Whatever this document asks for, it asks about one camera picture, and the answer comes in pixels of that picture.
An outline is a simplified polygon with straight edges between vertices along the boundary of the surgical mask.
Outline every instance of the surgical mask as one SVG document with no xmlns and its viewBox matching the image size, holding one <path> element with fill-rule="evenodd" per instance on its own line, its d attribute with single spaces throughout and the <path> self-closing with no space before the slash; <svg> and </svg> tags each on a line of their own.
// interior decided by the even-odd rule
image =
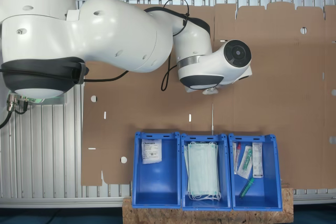
<svg viewBox="0 0 336 224">
<path fill-rule="evenodd" d="M 221 198 L 217 169 L 218 146 L 215 143 L 188 145 L 185 159 L 188 173 L 188 191 L 192 200 Z"/>
</svg>

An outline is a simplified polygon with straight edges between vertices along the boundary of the blue plastic bin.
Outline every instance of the blue plastic bin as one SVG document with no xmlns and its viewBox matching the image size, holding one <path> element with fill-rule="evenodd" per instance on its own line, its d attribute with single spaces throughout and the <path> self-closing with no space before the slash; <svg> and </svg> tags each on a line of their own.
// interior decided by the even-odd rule
<svg viewBox="0 0 336 224">
<path fill-rule="evenodd" d="M 235 136 L 230 134 L 230 173 L 231 173 L 231 192 L 232 207 L 237 211 L 282 211 L 281 180 L 278 158 L 278 147 L 274 135 L 266 136 Z M 252 146 L 252 143 L 262 143 L 262 168 L 264 170 L 263 178 L 255 178 L 244 198 L 239 194 L 247 184 L 248 180 L 234 174 L 234 158 L 232 143 L 240 142 L 242 145 L 238 165 L 240 165 L 245 146 Z"/>
<path fill-rule="evenodd" d="M 162 140 L 162 161 L 142 164 L 141 142 Z M 135 134 L 133 167 L 133 208 L 181 207 L 181 155 L 180 134 Z"/>
<path fill-rule="evenodd" d="M 188 174 L 184 159 L 184 145 L 191 142 L 216 142 L 218 144 L 218 177 L 220 193 L 222 195 L 218 200 L 201 200 L 195 201 L 189 199 Z M 231 194 L 230 194 L 230 177 L 229 177 L 229 160 L 226 135 L 213 136 L 192 136 L 181 135 L 181 163 L 182 163 L 182 209 L 186 211 L 231 211 Z"/>
</svg>

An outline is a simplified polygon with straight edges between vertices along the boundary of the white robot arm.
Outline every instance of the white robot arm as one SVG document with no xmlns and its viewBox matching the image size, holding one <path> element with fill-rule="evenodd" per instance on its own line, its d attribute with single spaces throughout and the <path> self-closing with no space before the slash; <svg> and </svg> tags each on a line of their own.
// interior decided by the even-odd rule
<svg viewBox="0 0 336 224">
<path fill-rule="evenodd" d="M 143 11 L 119 0 L 88 0 L 80 10 L 76 0 L 0 3 L 0 71 L 10 90 L 29 98 L 55 97 L 81 84 L 88 60 L 154 71 L 167 60 L 173 43 L 179 79 L 188 90 L 252 74 L 246 44 L 232 40 L 213 53 L 207 23 L 188 18 L 186 24 L 185 15 L 163 7 Z"/>
</svg>

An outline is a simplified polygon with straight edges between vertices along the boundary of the cardboard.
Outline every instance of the cardboard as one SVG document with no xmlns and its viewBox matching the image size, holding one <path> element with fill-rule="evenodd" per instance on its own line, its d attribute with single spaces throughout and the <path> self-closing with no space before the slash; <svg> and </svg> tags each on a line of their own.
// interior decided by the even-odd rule
<svg viewBox="0 0 336 224">
<path fill-rule="evenodd" d="M 185 6 L 170 8 L 186 12 Z M 191 6 L 192 17 L 209 23 L 214 50 L 221 40 L 230 39 L 240 39 L 250 47 L 253 75 L 216 95 L 186 93 L 176 69 L 162 92 L 167 63 L 152 73 L 128 73 L 111 83 L 86 83 L 82 185 L 101 185 L 101 171 L 107 184 L 129 184 L 136 131 L 211 134 L 213 103 L 215 133 L 276 135 L 281 179 L 293 188 L 335 188 L 336 145 L 329 138 L 336 136 L 336 97 L 332 95 L 336 89 L 336 44 L 332 43 L 336 41 L 336 6 L 326 6 L 325 11 L 326 20 L 318 7 L 295 10 L 294 4 L 276 2 L 267 9 L 241 7 L 236 18 L 235 4 Z M 307 28 L 306 34 L 300 32 L 302 27 Z M 90 79 L 123 72 L 100 62 L 88 67 Z M 96 103 L 91 102 L 92 95 L 98 97 Z M 127 157 L 126 164 L 121 164 L 122 156 Z"/>
</svg>

